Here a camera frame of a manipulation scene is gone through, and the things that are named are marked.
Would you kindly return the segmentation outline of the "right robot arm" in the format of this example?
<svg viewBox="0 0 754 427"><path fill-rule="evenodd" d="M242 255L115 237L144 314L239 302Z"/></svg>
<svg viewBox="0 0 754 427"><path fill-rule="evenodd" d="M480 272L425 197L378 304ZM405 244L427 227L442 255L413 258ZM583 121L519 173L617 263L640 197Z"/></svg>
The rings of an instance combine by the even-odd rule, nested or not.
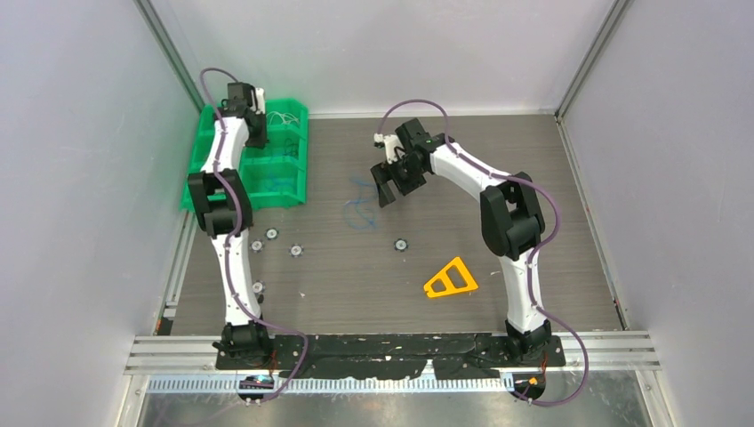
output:
<svg viewBox="0 0 754 427"><path fill-rule="evenodd" d="M395 201L395 190L406 196L424 185L428 173L478 202L482 239L500 261L506 288L508 354L519 365L532 364L551 337L551 324L541 311L537 251L546 225L530 177L487 165L448 135L430 135L418 119L390 134L375 133L373 144L385 152L370 170L380 206Z"/></svg>

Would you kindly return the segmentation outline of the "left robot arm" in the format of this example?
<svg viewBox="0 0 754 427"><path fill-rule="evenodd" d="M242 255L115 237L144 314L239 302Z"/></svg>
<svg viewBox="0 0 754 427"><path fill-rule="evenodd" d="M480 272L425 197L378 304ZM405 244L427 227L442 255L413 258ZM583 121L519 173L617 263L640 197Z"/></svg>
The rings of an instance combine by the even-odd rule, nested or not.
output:
<svg viewBox="0 0 754 427"><path fill-rule="evenodd" d="M248 260L253 209L238 167L244 148L266 134L264 91L232 82L213 107L213 142L205 163L188 176L188 190L201 230L211 239L221 269L225 323L213 346L227 359L266 366L273 346L263 321Z"/></svg>

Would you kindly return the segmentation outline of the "green compartment bin tray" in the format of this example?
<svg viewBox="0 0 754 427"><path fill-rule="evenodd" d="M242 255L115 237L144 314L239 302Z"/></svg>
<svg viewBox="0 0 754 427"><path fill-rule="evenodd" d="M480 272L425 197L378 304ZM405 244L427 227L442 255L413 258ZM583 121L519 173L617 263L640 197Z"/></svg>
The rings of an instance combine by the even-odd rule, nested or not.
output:
<svg viewBox="0 0 754 427"><path fill-rule="evenodd" d="M268 143L244 148L236 164L253 210L291 207L307 201L309 110L294 98L266 101ZM188 173L212 175L216 115L205 105L188 162Z"/></svg>

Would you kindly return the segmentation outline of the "yellow triangular plastic piece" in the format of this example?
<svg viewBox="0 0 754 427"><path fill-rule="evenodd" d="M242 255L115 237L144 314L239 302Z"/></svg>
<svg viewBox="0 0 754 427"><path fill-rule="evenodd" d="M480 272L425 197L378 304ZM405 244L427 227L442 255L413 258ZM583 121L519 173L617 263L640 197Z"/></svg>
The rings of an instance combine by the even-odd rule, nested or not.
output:
<svg viewBox="0 0 754 427"><path fill-rule="evenodd" d="M473 293L477 290L477 281L460 256L454 257L423 285L423 291L430 299Z"/></svg>

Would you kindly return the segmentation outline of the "poker chip middle left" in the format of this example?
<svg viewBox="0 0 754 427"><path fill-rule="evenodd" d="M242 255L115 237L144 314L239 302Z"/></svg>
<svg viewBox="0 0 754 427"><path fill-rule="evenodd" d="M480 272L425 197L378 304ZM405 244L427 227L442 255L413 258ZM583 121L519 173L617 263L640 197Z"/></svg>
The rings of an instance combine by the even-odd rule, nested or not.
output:
<svg viewBox="0 0 754 427"><path fill-rule="evenodd" d="M301 245L292 245L289 249L289 254L294 257L300 257L303 253L303 247Z"/></svg>

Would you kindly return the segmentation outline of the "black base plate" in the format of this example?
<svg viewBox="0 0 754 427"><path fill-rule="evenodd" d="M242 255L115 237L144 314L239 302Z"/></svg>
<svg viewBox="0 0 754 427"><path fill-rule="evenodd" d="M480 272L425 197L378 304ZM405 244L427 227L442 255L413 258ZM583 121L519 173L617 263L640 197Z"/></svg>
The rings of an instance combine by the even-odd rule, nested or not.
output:
<svg viewBox="0 0 754 427"><path fill-rule="evenodd" d="M216 341L220 370L264 370L295 379L401 380L430 367L440 380L487 379L501 368L562 367L558 337L524 350L502 334L278 334L263 344Z"/></svg>

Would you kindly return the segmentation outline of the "aluminium front rail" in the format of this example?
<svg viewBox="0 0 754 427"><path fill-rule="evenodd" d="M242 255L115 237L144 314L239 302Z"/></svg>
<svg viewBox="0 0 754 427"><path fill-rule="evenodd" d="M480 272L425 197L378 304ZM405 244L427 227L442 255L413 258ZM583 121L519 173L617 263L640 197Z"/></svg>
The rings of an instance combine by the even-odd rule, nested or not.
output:
<svg viewBox="0 0 754 427"><path fill-rule="evenodd" d="M649 336L639 331L557 333L565 355L562 367L501 368L487 379L440 380L430 367L415 379L340 380L283 378L264 370L220 370L213 336L144 336L137 338L126 362L129 375L148 377L152 391L227 392L257 397L281 391L311 393L403 393L450 391L535 391L553 375L567 372L576 379L598 371L656 370L660 366Z"/></svg>

